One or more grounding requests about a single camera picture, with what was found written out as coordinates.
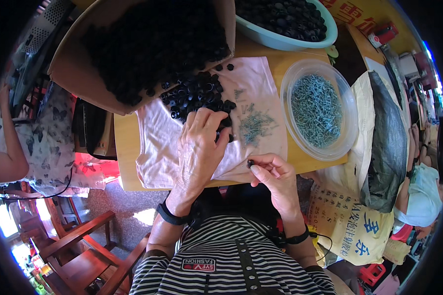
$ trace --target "plastic container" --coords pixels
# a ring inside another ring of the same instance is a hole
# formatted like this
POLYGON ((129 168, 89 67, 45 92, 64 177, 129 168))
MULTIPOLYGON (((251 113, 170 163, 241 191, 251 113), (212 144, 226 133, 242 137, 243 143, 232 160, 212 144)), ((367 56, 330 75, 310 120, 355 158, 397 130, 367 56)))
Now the plastic container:
POLYGON ((249 21, 236 16, 236 28, 243 35, 249 39, 263 44, 264 46, 271 47, 284 51, 302 51, 306 48, 325 48, 332 45, 338 37, 338 27, 336 26, 333 16, 328 9, 323 6, 318 0, 306 0, 307 2, 315 4, 316 8, 320 11, 321 16, 325 20, 326 38, 320 42, 307 42, 297 39, 292 39, 283 35, 279 35, 275 32, 271 32, 262 27, 256 26, 249 21))
POLYGON ((317 59, 302 59, 295 62, 284 75, 281 85, 281 107, 284 121, 297 145, 309 156, 320 161, 335 161, 344 156, 353 146, 358 135, 358 107, 356 99, 345 78, 331 65, 317 59), (325 148, 310 144, 301 134, 292 115, 291 93, 294 83, 308 74, 318 74, 329 80, 336 88, 342 108, 340 137, 325 148))

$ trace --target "shirt logo patch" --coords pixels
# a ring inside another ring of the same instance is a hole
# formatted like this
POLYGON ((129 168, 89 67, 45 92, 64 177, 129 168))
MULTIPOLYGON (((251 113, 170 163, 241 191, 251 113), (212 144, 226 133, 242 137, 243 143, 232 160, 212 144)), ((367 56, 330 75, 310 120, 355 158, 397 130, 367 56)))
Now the shirt logo patch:
POLYGON ((210 258, 187 258, 182 261, 183 270, 214 272, 216 270, 215 259, 210 258))

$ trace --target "black and white striped shirt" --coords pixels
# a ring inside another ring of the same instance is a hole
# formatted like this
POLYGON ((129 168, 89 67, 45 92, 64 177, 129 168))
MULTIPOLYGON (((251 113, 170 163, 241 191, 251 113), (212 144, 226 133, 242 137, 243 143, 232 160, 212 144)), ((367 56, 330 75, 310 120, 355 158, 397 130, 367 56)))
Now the black and white striped shirt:
POLYGON ((171 260, 157 250, 145 255, 130 295, 245 293, 258 288, 254 282, 283 294, 336 294, 320 267, 303 269, 267 239, 269 229, 228 215, 207 218, 198 230, 186 227, 171 260), (253 267, 242 259, 246 253, 253 267))

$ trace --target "red stool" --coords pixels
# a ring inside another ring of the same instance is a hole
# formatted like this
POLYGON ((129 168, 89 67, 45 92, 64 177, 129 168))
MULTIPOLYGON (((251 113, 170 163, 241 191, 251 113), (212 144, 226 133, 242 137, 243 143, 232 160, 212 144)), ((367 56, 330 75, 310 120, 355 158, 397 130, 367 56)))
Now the red stool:
POLYGON ((361 268, 360 279, 372 287, 377 283, 383 274, 385 274, 384 265, 371 264, 367 268, 361 268))

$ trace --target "tile floor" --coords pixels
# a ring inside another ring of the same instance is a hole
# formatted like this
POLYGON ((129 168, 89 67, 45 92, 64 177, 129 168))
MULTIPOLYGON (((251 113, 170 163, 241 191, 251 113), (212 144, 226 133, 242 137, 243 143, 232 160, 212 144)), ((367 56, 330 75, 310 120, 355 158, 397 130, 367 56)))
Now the tile floor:
MULTIPOLYGON (((313 180, 297 175, 297 191, 304 213, 308 210, 312 184, 313 180)), ((107 184, 105 190, 92 189, 88 198, 75 197, 73 200, 82 221, 90 221, 108 210, 115 212, 116 218, 111 222, 111 239, 117 243, 117 247, 112 253, 125 259, 144 235, 151 231, 156 216, 155 208, 164 201, 167 194, 168 191, 125 192, 118 181, 113 181, 107 184)), ((91 236, 105 245, 104 227, 91 236)))

